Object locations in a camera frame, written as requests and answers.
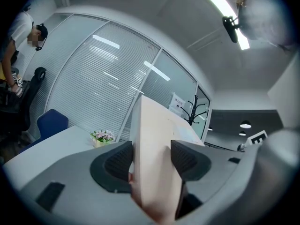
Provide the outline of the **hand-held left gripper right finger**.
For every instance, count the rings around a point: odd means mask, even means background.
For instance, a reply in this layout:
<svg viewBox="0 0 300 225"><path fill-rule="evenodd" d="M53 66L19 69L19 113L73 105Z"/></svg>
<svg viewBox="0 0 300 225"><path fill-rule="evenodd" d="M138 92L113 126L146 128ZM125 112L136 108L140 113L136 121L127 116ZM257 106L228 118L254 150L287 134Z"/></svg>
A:
<svg viewBox="0 0 300 225"><path fill-rule="evenodd" d="M297 130L282 129L244 152L172 140L181 180L177 221L261 221L297 177Z"/></svg>

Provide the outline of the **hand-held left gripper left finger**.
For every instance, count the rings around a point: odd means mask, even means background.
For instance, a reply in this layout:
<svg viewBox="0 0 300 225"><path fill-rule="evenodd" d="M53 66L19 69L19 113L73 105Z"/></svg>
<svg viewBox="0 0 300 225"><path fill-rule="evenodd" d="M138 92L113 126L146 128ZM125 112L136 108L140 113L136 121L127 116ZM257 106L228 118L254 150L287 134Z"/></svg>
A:
<svg viewBox="0 0 300 225"><path fill-rule="evenodd" d="M131 141L61 158L20 194L44 225L151 225L131 197Z"/></svg>

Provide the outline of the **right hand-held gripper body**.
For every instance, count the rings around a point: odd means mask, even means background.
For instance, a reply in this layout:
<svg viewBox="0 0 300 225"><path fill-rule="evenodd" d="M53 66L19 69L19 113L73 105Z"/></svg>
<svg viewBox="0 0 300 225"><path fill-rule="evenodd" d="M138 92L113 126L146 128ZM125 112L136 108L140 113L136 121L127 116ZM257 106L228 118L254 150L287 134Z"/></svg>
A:
<svg viewBox="0 0 300 225"><path fill-rule="evenodd" d="M252 145L262 145L263 141L267 138L267 133L265 132L265 130L253 135L253 136L250 136L246 139L246 142L245 143L242 143L240 144L238 147L237 147L237 151L240 151L240 152L244 152L245 149L249 146L252 146Z"/></svg>

